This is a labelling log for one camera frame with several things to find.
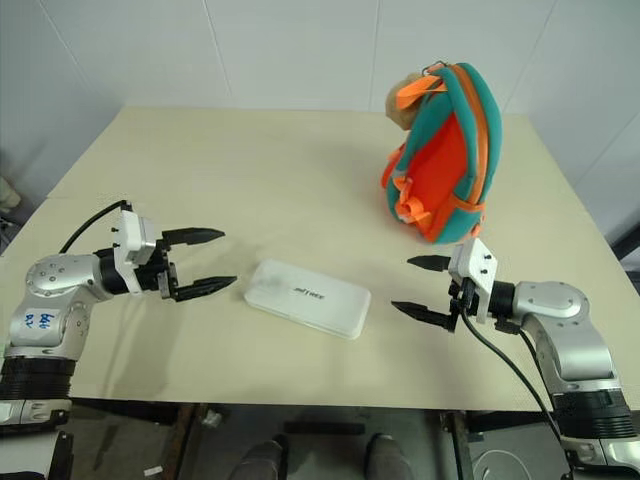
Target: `black cable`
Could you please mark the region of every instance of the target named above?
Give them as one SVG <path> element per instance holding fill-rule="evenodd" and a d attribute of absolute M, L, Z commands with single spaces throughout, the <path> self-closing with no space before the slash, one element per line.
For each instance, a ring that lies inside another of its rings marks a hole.
<path fill-rule="evenodd" d="M 82 233 L 89 228 L 91 225 L 93 225 L 97 220 L 101 219 L 102 217 L 104 217 L 107 213 L 115 210 L 116 208 L 122 208 L 125 210 L 129 210 L 131 207 L 129 205 L 129 202 L 127 200 L 118 200 L 115 203 L 112 203 L 111 205 L 109 205 L 106 208 L 103 208 L 102 210 L 100 210 L 98 213 L 96 213 L 93 217 L 91 217 L 89 220 L 87 220 L 86 222 L 84 222 L 80 228 L 78 228 L 73 235 L 71 235 L 71 237 L 69 237 L 69 240 L 67 240 L 67 242 L 63 245 L 63 247 L 60 249 L 60 253 L 67 253 L 67 251 L 69 250 L 69 248 L 71 247 L 71 245 L 73 244 L 73 242 L 75 242 L 78 237 L 80 235 L 82 235 Z"/>
<path fill-rule="evenodd" d="M 480 340 L 480 342 L 484 344 L 485 347 L 487 347 L 489 350 L 495 353 L 498 357 L 500 357 L 502 361 L 506 363 L 509 366 L 509 368 L 511 368 L 511 370 L 513 370 L 513 372 L 517 375 L 520 381 L 524 383 L 525 387 L 527 387 L 527 390 L 529 390 L 529 392 L 535 399 L 536 403 L 540 407 L 540 410 L 542 410 L 542 413 L 544 413 L 546 420 L 549 423 L 549 426 L 551 427 L 551 430 L 553 431 L 553 434 L 555 435 L 556 439 L 558 440 L 558 442 L 560 442 L 560 430 L 558 429 L 556 422 L 553 420 L 553 417 L 549 413 L 549 410 L 547 410 L 547 407 L 542 401 L 542 398 L 540 398 L 540 395 L 538 395 L 538 392 L 533 387 L 533 385 L 531 385 L 531 382 L 529 382 L 529 380 L 524 375 L 524 373 L 522 373 L 522 371 L 516 366 L 516 364 L 513 363 L 513 361 L 511 361 L 511 359 L 507 357 L 507 355 L 505 355 L 505 353 L 502 350 L 496 347 L 493 343 L 491 343 L 489 340 L 483 337 L 482 334 L 478 332 L 478 330 L 476 330 L 476 328 L 471 324 L 471 321 L 467 316 L 466 310 L 463 309 L 460 312 L 460 314 L 462 315 L 462 321 L 467 326 L 469 331 L 473 334 L 473 336 L 476 337 L 478 340 Z"/>
<path fill-rule="evenodd" d="M 527 346 L 527 350 L 529 350 L 529 353 L 531 354 L 531 358 L 533 359 L 533 363 L 536 364 L 536 368 L 538 369 L 538 373 L 542 377 L 542 370 L 540 370 L 540 364 L 538 363 L 538 356 L 536 355 L 536 349 L 534 348 L 533 343 L 531 343 L 531 340 L 529 340 L 529 337 L 527 337 L 527 334 L 524 333 L 523 330 L 520 330 L 520 337 L 522 338 L 522 340 L 524 341 L 525 345 Z"/>

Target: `white box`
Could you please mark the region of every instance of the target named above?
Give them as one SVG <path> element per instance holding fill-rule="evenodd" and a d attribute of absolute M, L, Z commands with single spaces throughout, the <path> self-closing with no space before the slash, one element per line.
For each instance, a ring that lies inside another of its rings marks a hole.
<path fill-rule="evenodd" d="M 244 294 L 249 305 L 343 338 L 360 336 L 369 290 L 277 260 L 258 266 Z"/>

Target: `gray shoe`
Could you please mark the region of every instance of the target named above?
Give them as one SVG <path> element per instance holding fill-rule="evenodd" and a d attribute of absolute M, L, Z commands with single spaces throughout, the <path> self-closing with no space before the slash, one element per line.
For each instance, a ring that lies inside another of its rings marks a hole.
<path fill-rule="evenodd" d="M 413 480 L 409 462 L 390 435 L 371 437 L 365 458 L 367 480 Z"/>
<path fill-rule="evenodd" d="M 256 445 L 234 468 L 229 480 L 281 480 L 287 475 L 288 445 L 283 436 Z"/>

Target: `cable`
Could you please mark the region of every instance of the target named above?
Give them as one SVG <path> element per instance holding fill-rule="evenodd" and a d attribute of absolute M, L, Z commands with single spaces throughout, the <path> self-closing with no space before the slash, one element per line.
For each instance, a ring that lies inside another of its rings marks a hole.
<path fill-rule="evenodd" d="M 513 361 L 511 361 L 511 359 L 507 357 L 504 354 L 504 352 L 502 352 L 502 350 L 496 347 L 493 343 L 491 343 L 489 340 L 483 337 L 482 334 L 478 332 L 478 330 L 476 330 L 476 328 L 471 324 L 471 321 L 469 320 L 467 311 L 465 309 L 462 309 L 462 311 L 460 312 L 460 315 L 462 316 L 462 321 L 467 326 L 469 331 L 473 334 L 473 336 L 476 337 L 478 340 L 480 340 L 480 342 L 483 343 L 485 347 L 487 347 L 489 350 L 495 353 L 498 357 L 500 357 L 502 361 L 506 363 L 509 366 L 509 368 L 511 368 L 511 370 L 513 370 L 513 372 L 517 375 L 520 381 L 524 383 L 525 387 L 527 387 L 527 390 L 529 390 L 529 392 L 535 399 L 536 403 L 540 407 L 540 410 L 542 410 L 542 413 L 544 413 L 546 420 L 549 423 L 549 426 L 551 427 L 551 430 L 553 431 L 553 434 L 555 435 L 556 439 L 558 440 L 558 442 L 560 442 L 560 430 L 558 429 L 556 422 L 553 420 L 553 417 L 549 413 L 549 410 L 547 410 L 547 407 L 542 401 L 542 399 L 540 398 L 540 395 L 538 395 L 538 392 L 533 387 L 533 385 L 531 385 L 531 382 L 529 382 L 529 380 L 524 375 L 524 373 L 522 373 L 522 371 L 516 366 L 516 364 L 513 363 Z"/>
<path fill-rule="evenodd" d="M 482 460 L 484 460 L 487 456 L 491 455 L 492 453 L 500 453 L 502 455 L 507 455 L 507 456 L 513 458 L 522 467 L 522 470 L 524 471 L 524 474 L 527 476 L 527 480 L 532 480 L 531 472 L 529 472 L 529 469 L 524 464 L 524 462 L 522 460 L 520 460 L 520 457 L 518 457 L 515 453 L 511 453 L 511 452 L 509 452 L 507 450 L 496 450 L 496 449 L 487 450 L 482 455 L 480 455 L 475 462 L 473 462 L 473 477 L 474 478 L 476 477 L 476 469 L 478 468 L 478 465 L 480 465 L 480 462 Z M 486 478 L 488 476 L 488 474 L 489 474 L 489 469 L 485 470 L 482 478 L 483 479 Z"/>
<path fill-rule="evenodd" d="M 540 370 L 540 363 L 538 363 L 538 356 L 536 355 L 536 349 L 534 348 L 533 343 L 531 343 L 531 340 L 529 340 L 529 337 L 527 337 L 527 334 L 524 333 L 524 330 L 520 330 L 520 337 L 522 338 L 525 345 L 527 346 L 527 349 L 531 354 L 531 358 L 533 359 L 533 363 L 536 364 L 538 373 L 540 374 L 540 377 L 542 377 L 542 370 Z"/>
<path fill-rule="evenodd" d="M 60 253 L 67 253 L 67 250 L 69 250 L 69 248 L 71 247 L 71 245 L 73 244 L 73 242 L 75 242 L 78 237 L 80 235 L 82 235 L 82 233 L 89 228 L 91 225 L 93 225 L 97 220 L 101 219 L 102 217 L 104 217 L 107 213 L 115 210 L 116 208 L 121 208 L 121 209 L 126 209 L 129 210 L 131 209 L 131 205 L 129 204 L 129 202 L 127 200 L 118 200 L 115 203 L 112 203 L 111 205 L 109 205 L 106 208 L 103 208 L 102 210 L 100 210 L 98 213 L 96 213 L 93 217 L 91 217 L 89 220 L 87 220 L 86 222 L 84 222 L 80 228 L 78 228 L 73 235 L 71 235 L 71 237 L 69 237 L 69 240 L 67 240 L 67 242 L 63 245 L 63 247 L 60 249 Z"/>

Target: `orange strap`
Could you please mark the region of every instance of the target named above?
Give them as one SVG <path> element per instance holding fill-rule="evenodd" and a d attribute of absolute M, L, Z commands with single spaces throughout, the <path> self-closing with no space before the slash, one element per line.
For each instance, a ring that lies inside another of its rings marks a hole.
<path fill-rule="evenodd" d="M 447 199 L 447 203 L 452 204 L 455 208 L 459 210 L 464 210 L 465 212 L 475 213 L 484 211 L 484 203 L 473 204 L 469 202 L 465 202 L 464 200 L 460 200 L 455 192 L 452 192 L 449 198 Z"/>
<path fill-rule="evenodd" d="M 431 223 L 431 213 L 424 211 L 422 202 L 416 197 L 409 196 L 411 191 L 411 179 L 396 177 L 393 185 L 400 191 L 395 209 L 398 217 L 405 223 L 416 223 L 418 227 L 426 228 Z"/>
<path fill-rule="evenodd" d="M 476 118 L 477 138 L 477 170 L 476 178 L 471 187 L 471 192 L 467 200 L 469 203 L 477 203 L 482 195 L 482 189 L 484 188 L 484 181 L 487 176 L 487 164 L 489 161 L 489 129 L 487 125 L 487 118 L 482 108 L 482 102 L 473 86 L 473 81 L 467 71 L 459 65 L 451 65 L 451 69 L 458 77 L 462 90 L 467 97 L 467 101 L 473 111 L 473 116 Z"/>
<path fill-rule="evenodd" d="M 479 223 L 476 223 L 473 226 L 473 228 L 469 232 L 469 235 L 471 235 L 472 237 L 477 237 L 478 235 L 480 235 L 481 231 L 482 231 L 482 221 L 480 221 Z"/>
<path fill-rule="evenodd" d="M 447 86 L 444 82 L 435 88 L 429 88 L 439 80 L 442 79 L 435 75 L 426 75 L 424 77 L 420 77 L 418 80 L 410 83 L 406 87 L 401 88 L 398 90 L 398 93 L 396 93 L 396 107 L 400 110 L 404 110 L 429 92 L 446 92 Z"/>

